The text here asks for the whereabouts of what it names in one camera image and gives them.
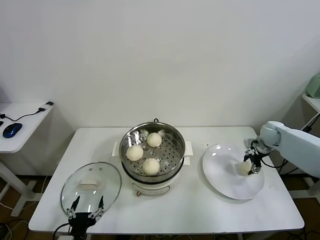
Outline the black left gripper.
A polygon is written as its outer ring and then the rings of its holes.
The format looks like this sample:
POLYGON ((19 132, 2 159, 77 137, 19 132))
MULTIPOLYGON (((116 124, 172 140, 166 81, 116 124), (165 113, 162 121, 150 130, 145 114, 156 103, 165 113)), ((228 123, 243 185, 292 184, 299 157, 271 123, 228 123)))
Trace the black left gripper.
POLYGON ((104 214, 104 197, 101 196, 98 208, 92 213, 90 212, 77 212, 76 208, 80 201, 80 196, 78 196, 75 201, 71 204, 71 207, 66 210, 68 218, 68 223, 71 227, 70 234, 74 238, 84 238, 88 228, 94 226, 96 222, 104 214))

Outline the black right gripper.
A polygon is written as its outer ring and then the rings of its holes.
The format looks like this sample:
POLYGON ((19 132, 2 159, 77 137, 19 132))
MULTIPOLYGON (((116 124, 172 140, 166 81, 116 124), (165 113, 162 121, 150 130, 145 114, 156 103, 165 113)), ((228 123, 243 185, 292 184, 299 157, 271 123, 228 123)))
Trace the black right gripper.
POLYGON ((268 156, 272 148, 265 145, 262 141, 257 139, 248 140, 248 149, 245 151, 243 161, 251 161, 251 167, 248 175, 258 174, 262 168, 261 161, 268 156))

